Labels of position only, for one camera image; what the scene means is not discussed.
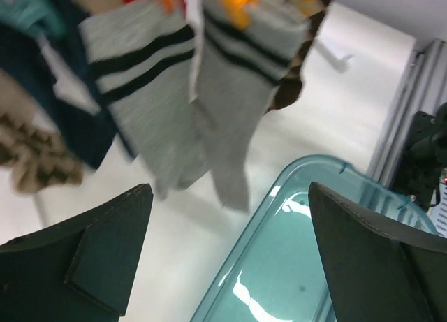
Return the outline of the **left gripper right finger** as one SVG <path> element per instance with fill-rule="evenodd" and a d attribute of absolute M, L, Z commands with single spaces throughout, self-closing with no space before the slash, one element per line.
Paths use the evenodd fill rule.
<path fill-rule="evenodd" d="M 309 207 L 338 321 L 445 321 L 446 239 L 313 182 Z"/>

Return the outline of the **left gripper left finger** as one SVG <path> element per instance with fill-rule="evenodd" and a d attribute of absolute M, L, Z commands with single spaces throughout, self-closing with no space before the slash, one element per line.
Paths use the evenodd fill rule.
<path fill-rule="evenodd" d="M 1 316 L 123 317 L 152 203 L 139 184 L 1 245 Z"/>

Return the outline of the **brown argyle sock front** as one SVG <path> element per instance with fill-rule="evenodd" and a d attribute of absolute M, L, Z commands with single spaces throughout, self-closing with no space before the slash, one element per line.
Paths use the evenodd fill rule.
<path fill-rule="evenodd" d="M 314 44 L 317 33 L 327 15 L 333 0 L 284 0 L 287 6 L 294 6 L 309 21 L 309 29 L 304 43 L 291 60 L 287 75 L 281 80 L 269 111 L 281 110 L 295 103 L 303 87 L 301 69 Z"/>

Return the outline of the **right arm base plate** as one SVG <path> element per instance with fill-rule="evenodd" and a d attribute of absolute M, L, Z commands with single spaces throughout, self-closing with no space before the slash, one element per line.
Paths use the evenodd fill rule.
<path fill-rule="evenodd" d="M 446 104 L 434 115 L 418 111 L 398 161 L 390 189 L 414 196 L 414 203 L 427 212 L 441 202 L 440 178 L 446 169 Z"/>

